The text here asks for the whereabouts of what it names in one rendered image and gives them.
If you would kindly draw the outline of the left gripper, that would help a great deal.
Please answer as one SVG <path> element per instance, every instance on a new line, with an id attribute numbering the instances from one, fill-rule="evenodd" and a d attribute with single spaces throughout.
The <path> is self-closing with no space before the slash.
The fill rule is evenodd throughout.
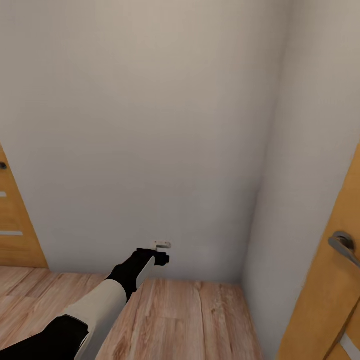
<path id="1" fill-rule="evenodd" d="M 166 263 L 169 263 L 170 261 L 170 256 L 167 255 L 166 252 L 162 252 L 162 251 L 156 251 L 153 250 L 152 251 L 155 255 L 155 266 L 165 266 Z"/>

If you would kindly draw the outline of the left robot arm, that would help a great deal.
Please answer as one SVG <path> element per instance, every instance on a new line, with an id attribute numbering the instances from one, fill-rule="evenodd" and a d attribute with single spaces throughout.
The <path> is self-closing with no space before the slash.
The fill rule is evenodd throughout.
<path id="1" fill-rule="evenodd" d="M 0 351 L 0 360 L 95 360 L 133 292 L 154 266 L 170 256 L 167 240 L 152 239 L 150 249 L 137 248 L 99 286 L 58 314 L 41 333 Z"/>

